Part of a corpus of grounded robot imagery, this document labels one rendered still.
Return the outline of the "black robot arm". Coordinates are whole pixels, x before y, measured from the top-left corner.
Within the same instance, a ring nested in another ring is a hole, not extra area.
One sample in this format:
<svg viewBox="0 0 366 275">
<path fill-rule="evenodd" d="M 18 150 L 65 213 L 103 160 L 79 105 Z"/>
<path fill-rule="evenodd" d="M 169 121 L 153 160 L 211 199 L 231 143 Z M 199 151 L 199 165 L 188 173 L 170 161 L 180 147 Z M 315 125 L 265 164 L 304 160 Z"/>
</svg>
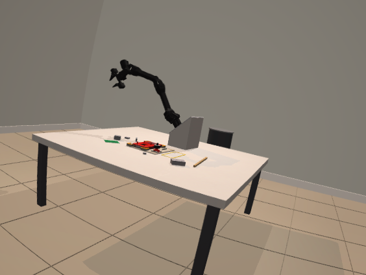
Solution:
<svg viewBox="0 0 366 275">
<path fill-rule="evenodd" d="M 173 126 L 175 128 L 178 125 L 180 125 L 181 124 L 181 121 L 179 119 L 180 115 L 176 114 L 174 112 L 174 110 L 170 107 L 170 104 L 169 104 L 166 94 L 165 94 L 165 84 L 162 82 L 162 80 L 160 80 L 157 76 L 144 72 L 137 66 L 134 66 L 132 64 L 129 65 L 129 62 L 126 60 L 120 61 L 120 64 L 121 64 L 121 68 L 122 68 L 121 73 L 124 75 L 124 78 L 122 78 L 122 80 L 126 80 L 127 78 L 125 76 L 127 76 L 127 75 L 133 75 L 136 77 L 146 78 L 147 80 L 150 80 L 153 82 L 154 88 L 156 89 L 156 92 L 160 95 L 162 104 L 165 109 L 165 112 L 164 112 L 165 119 L 167 121 L 169 121 L 171 124 L 173 124 Z"/>
</svg>

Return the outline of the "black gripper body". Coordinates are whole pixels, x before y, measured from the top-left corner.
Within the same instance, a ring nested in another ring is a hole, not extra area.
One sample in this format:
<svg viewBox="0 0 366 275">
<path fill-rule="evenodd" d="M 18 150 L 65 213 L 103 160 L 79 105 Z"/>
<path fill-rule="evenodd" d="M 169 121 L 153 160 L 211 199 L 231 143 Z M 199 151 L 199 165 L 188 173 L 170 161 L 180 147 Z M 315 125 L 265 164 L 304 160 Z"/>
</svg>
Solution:
<svg viewBox="0 0 366 275">
<path fill-rule="evenodd" d="M 119 89 L 125 88 L 125 84 L 121 82 L 122 78 L 124 78 L 124 75 L 121 72 L 118 73 L 118 70 L 114 68 L 112 68 L 110 71 L 112 72 L 113 75 L 116 76 L 116 79 L 119 81 L 118 88 Z"/>
</svg>

